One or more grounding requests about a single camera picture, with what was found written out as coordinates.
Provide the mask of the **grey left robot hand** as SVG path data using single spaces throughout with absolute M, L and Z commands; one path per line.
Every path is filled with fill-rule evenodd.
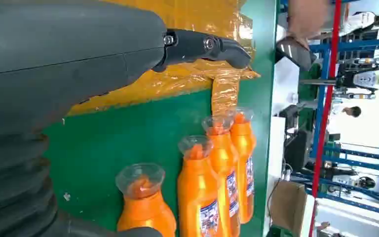
M 232 39 L 169 29 L 148 10 L 0 1 L 0 136 L 41 130 L 146 71 L 198 59 L 243 69 L 251 57 Z

